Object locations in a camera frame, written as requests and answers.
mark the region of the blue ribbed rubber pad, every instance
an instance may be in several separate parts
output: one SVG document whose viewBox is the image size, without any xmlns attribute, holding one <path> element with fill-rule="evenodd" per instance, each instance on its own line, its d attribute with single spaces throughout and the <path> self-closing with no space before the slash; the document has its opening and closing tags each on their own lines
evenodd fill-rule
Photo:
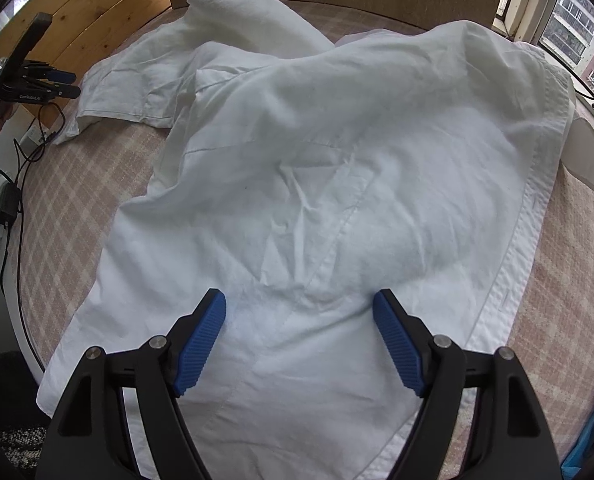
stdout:
<svg viewBox="0 0 594 480">
<path fill-rule="evenodd" d="M 391 354 L 401 382 L 421 397 L 426 386 L 422 375 L 421 357 L 381 292 L 373 298 L 373 319 Z"/>
<path fill-rule="evenodd" d="M 197 328 L 179 354 L 177 378 L 173 387 L 178 395 L 197 384 L 203 365 L 213 349 L 215 339 L 226 319 L 226 297 L 218 292 L 204 312 Z"/>
</svg>

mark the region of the mattress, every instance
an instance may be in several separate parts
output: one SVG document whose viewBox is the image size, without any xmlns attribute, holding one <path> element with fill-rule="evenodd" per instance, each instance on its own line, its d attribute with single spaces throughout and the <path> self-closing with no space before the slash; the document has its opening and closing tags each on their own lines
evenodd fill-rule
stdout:
<svg viewBox="0 0 594 480">
<path fill-rule="evenodd" d="M 373 28 L 422 32 L 360 10 L 286 4 L 333 42 Z M 183 12 L 168 10 L 120 49 Z M 578 111 L 594 124 L 585 108 Z M 144 194 L 166 136 L 167 130 L 104 119 L 73 140 L 50 146 L 30 169 L 20 291 L 27 331 L 44 364 L 93 285 L 114 212 L 123 201 Z M 12 279 L 18 240 L 19 222 L 10 243 Z M 594 193 L 562 166 L 509 345 L 528 372 L 563 457 L 594 405 Z M 445 478 L 458 472 L 471 416 L 460 413 Z"/>
</svg>

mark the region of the pink plaid fabric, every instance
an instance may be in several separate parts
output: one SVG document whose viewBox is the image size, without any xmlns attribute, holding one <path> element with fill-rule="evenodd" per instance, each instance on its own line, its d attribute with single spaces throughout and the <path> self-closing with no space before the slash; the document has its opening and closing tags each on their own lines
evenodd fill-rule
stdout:
<svg viewBox="0 0 594 480">
<path fill-rule="evenodd" d="M 360 10 L 287 4 L 332 41 L 372 28 L 420 32 Z M 165 12 L 122 48 L 181 13 Z M 102 120 L 75 139 L 49 147 L 30 169 L 24 189 L 22 310 L 44 362 L 93 285 L 118 205 L 145 192 L 152 159 L 166 134 L 142 124 Z M 19 227 L 17 222 L 11 237 L 8 272 L 16 269 Z M 563 456 L 594 404 L 594 193 L 562 167 L 509 345 L 529 373 Z M 460 414 L 444 478 L 457 473 L 469 420 L 469 413 Z"/>
</svg>

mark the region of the white power outlet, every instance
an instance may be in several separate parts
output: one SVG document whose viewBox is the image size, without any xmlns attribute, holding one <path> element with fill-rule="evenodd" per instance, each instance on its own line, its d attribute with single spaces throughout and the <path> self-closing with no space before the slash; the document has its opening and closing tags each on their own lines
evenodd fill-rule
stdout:
<svg viewBox="0 0 594 480">
<path fill-rule="evenodd" d="M 45 126 L 43 127 L 43 133 L 47 136 L 48 135 L 48 128 Z M 39 124 L 35 121 L 28 131 L 24 133 L 24 136 L 19 141 L 22 149 L 25 153 L 32 153 L 32 151 L 37 147 L 40 146 L 43 142 L 42 131 L 39 129 Z"/>
</svg>

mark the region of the metal screw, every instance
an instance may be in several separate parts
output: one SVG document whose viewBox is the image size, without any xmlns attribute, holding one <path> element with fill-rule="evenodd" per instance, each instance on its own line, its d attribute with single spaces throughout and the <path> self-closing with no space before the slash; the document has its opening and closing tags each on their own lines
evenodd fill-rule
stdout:
<svg viewBox="0 0 594 480">
<path fill-rule="evenodd" d="M 450 345 L 453 344 L 449 336 L 437 334 L 433 338 L 433 343 L 435 343 L 439 348 L 448 348 Z"/>
<path fill-rule="evenodd" d="M 168 341 L 166 340 L 165 336 L 155 335 L 155 336 L 151 337 L 151 340 L 148 341 L 148 344 L 151 346 L 151 348 L 158 349 L 158 348 L 164 348 L 164 346 L 166 346 L 167 342 Z"/>
<path fill-rule="evenodd" d="M 506 361 L 510 361 L 515 357 L 515 352 L 513 352 L 507 346 L 501 346 L 500 348 L 498 348 L 498 353 L 500 354 L 500 357 L 502 359 L 505 359 Z"/>
<path fill-rule="evenodd" d="M 91 346 L 86 350 L 86 359 L 97 359 L 101 355 L 101 348 L 99 346 Z"/>
</svg>

